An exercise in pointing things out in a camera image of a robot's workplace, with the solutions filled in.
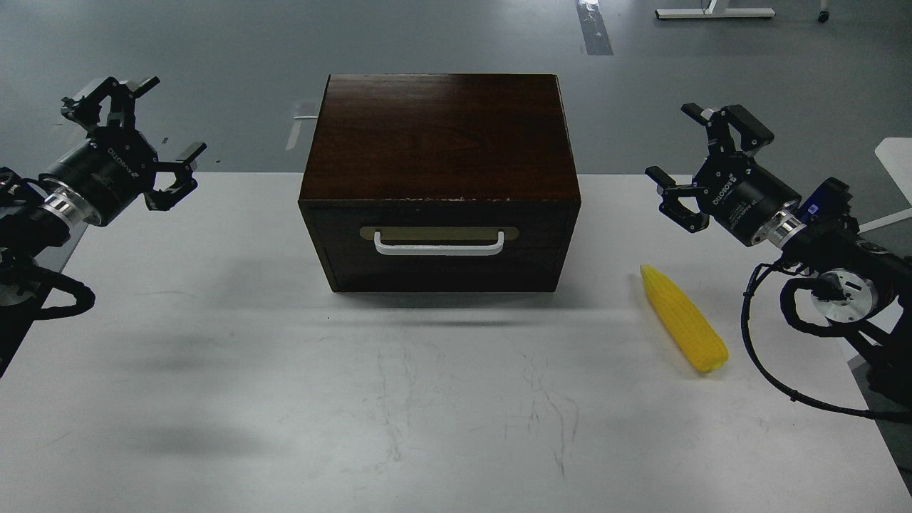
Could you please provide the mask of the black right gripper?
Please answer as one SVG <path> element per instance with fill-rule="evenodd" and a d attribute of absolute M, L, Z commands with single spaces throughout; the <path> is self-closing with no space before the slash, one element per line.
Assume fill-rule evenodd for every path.
<path fill-rule="evenodd" d="M 645 169 L 657 185 L 659 211 L 688 233 L 703 231 L 712 217 L 743 246 L 766 240 L 773 217 L 801 200 L 755 160 L 773 142 L 773 132 L 739 104 L 713 110 L 688 102 L 680 110 L 704 127 L 708 155 L 690 185 L 677 184 L 658 166 Z M 685 207 L 682 198 L 697 198 L 698 210 Z"/>

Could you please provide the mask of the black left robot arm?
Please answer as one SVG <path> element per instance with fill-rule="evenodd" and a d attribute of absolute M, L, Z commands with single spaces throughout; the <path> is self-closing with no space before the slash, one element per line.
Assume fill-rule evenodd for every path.
<path fill-rule="evenodd" d="M 89 286 L 40 266 L 39 254 L 64 247 L 78 225 L 107 227 L 139 197 L 150 211 L 166 212 L 197 188 L 193 172 L 205 143 L 162 160 L 136 127 L 136 102 L 159 83 L 107 77 L 63 98 L 60 113 L 85 131 L 84 142 L 36 178 L 2 168 L 3 369 L 35 322 L 77 317 L 95 305 Z"/>

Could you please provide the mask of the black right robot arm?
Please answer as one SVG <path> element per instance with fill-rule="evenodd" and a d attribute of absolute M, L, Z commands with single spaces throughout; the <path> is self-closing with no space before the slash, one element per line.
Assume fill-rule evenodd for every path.
<path fill-rule="evenodd" d="M 802 200 L 762 168 L 755 155 L 772 143 L 773 133 L 743 106 L 713 110 L 690 102 L 681 110 L 705 130 L 708 154 L 686 185 L 658 166 L 646 169 L 657 185 L 659 211 L 690 233 L 716 221 L 743 246 L 769 242 L 781 253 L 775 262 L 753 269 L 743 293 L 740 331 L 759 373 L 802 405 L 909 425 L 910 259 L 861 237 L 844 182 L 830 177 Z M 779 310 L 789 327 L 845 340 L 869 364 L 869 389 L 899 405 L 899 411 L 831 405 L 766 370 L 750 338 L 750 307 L 773 272 L 787 276 L 779 290 Z"/>

